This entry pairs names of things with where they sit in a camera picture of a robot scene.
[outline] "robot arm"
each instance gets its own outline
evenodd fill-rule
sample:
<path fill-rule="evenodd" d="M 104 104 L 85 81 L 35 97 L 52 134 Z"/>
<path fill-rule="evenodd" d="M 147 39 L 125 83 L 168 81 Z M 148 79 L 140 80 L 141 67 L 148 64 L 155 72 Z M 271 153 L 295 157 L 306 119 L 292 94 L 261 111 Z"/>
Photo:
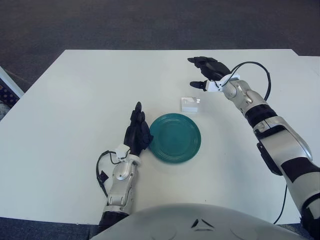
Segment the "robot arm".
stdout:
<path fill-rule="evenodd" d="M 113 163 L 116 166 L 112 173 L 112 187 L 109 194 L 105 190 L 103 181 L 108 177 L 104 172 L 99 175 L 97 168 L 97 179 L 107 196 L 107 200 L 96 234 L 108 229 L 132 213 L 138 166 L 141 164 L 139 155 L 153 139 L 145 121 L 145 113 L 141 110 L 141 103 L 138 102 L 132 111 L 131 123 L 126 130 L 123 144 L 120 144 L 115 152 L 112 152 L 116 154 L 118 162 Z"/>
<path fill-rule="evenodd" d="M 202 73 L 216 71 L 215 65 L 222 64 L 207 57 L 188 60 L 200 68 Z M 309 146 L 260 94 L 240 80 L 239 75 L 231 75 L 230 71 L 225 69 L 219 74 L 222 75 L 220 79 L 209 78 L 204 82 L 191 82 L 190 85 L 208 92 L 223 92 L 240 110 L 253 128 L 258 139 L 257 147 L 268 168 L 274 174 L 284 176 L 301 214 L 302 225 L 314 238 L 319 237 L 320 168 L 312 163 Z"/>

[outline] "green plate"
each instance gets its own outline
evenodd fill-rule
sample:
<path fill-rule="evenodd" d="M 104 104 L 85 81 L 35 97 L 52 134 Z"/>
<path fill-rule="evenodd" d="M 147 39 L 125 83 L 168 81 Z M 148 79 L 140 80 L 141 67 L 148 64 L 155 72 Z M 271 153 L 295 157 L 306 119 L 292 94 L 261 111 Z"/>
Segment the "green plate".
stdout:
<path fill-rule="evenodd" d="M 153 140 L 151 152 L 167 163 L 178 164 L 191 159 L 201 145 L 197 125 L 185 115 L 168 113 L 158 117 L 150 126 Z"/>

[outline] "black logo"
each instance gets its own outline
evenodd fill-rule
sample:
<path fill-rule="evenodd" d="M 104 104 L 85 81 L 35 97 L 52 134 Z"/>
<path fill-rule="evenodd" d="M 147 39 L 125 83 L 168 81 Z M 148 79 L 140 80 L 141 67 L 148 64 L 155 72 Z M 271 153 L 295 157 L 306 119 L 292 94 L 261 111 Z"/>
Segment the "black logo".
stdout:
<path fill-rule="evenodd" d="M 199 219 L 196 219 L 194 221 L 194 223 L 191 226 L 192 229 L 194 229 L 195 232 L 198 231 L 213 231 L 215 229 L 214 226 L 212 226 L 210 223 L 208 223 L 207 221 L 201 219 L 201 221 Z"/>

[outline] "white table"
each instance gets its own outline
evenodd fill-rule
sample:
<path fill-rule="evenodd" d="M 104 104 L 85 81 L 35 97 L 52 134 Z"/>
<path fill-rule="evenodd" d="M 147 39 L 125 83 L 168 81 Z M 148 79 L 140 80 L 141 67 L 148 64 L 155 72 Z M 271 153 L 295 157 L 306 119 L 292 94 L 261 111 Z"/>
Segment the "white table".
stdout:
<path fill-rule="evenodd" d="M 96 161 L 123 141 L 137 101 L 150 125 L 163 114 L 179 113 L 181 96 L 194 96 L 202 109 L 186 115 L 201 132 L 198 154 L 167 165 L 144 151 L 134 210 L 202 203 L 273 222 L 285 180 L 269 171 L 252 128 L 232 102 L 189 86 L 205 80 L 187 61 L 195 56 L 229 68 L 262 63 L 271 73 L 269 104 L 306 140 L 319 165 L 319 76 L 292 50 L 66 50 L 0 122 L 0 216 L 97 224 L 106 199 Z M 239 74 L 264 96 L 263 70 L 245 65 Z M 110 176 L 114 166 L 108 158 L 102 162 Z M 288 195 L 279 223 L 298 223 L 299 216 Z"/>

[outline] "wire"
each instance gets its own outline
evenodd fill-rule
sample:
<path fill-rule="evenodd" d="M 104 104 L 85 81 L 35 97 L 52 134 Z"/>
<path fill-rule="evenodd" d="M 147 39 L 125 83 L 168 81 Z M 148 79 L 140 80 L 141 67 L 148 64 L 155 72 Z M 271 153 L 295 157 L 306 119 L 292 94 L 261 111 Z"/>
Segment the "wire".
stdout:
<path fill-rule="evenodd" d="M 235 66 L 232 71 L 231 71 L 231 76 L 228 78 L 228 80 L 222 85 L 222 87 L 224 85 L 226 85 L 229 80 L 233 77 L 233 75 L 236 73 L 236 71 L 242 66 L 242 65 L 245 65 L 245 64 L 255 64 L 255 65 L 258 65 L 259 67 L 263 68 L 263 70 L 265 71 L 266 73 L 266 77 L 268 79 L 268 88 L 266 90 L 266 94 L 265 94 L 265 97 L 264 97 L 264 100 L 267 101 L 269 95 L 270 95 L 270 92 L 271 92 L 271 78 L 270 78 L 270 73 L 268 72 L 268 70 L 259 62 L 256 62 L 256 61 L 245 61 L 245 62 L 242 62 L 240 64 L 238 64 L 237 66 Z"/>
<path fill-rule="evenodd" d="M 288 186 L 285 185 L 285 191 L 284 191 L 284 198 L 283 198 L 283 204 L 282 204 L 282 209 L 281 209 L 281 212 L 278 216 L 278 218 L 274 221 L 273 224 L 276 224 L 278 222 L 278 220 L 280 219 L 282 213 L 284 212 L 284 208 L 285 208 L 285 203 L 286 203 L 286 196 L 287 196 L 287 190 L 288 190 Z"/>
<path fill-rule="evenodd" d="M 101 153 L 101 155 L 100 155 L 99 158 L 98 158 L 98 161 L 96 162 L 96 165 L 95 165 L 95 175 L 96 175 L 96 179 L 97 179 L 97 181 L 98 181 L 100 187 L 102 188 L 102 191 L 103 191 L 103 193 L 104 193 L 104 195 L 105 195 L 106 197 L 108 197 L 108 193 L 107 193 L 107 190 L 106 190 L 106 188 L 105 188 L 104 182 L 108 179 L 108 176 L 104 173 L 104 171 L 101 171 L 101 174 L 99 173 L 99 162 L 100 162 L 100 160 L 101 160 L 105 155 L 107 155 L 107 154 L 110 155 L 110 161 L 111 161 L 112 164 L 117 165 L 117 164 L 120 163 L 120 161 L 118 161 L 118 162 L 112 161 L 112 156 L 111 156 L 111 154 L 116 154 L 116 152 L 114 152 L 114 151 L 109 151 L 109 150 Z"/>

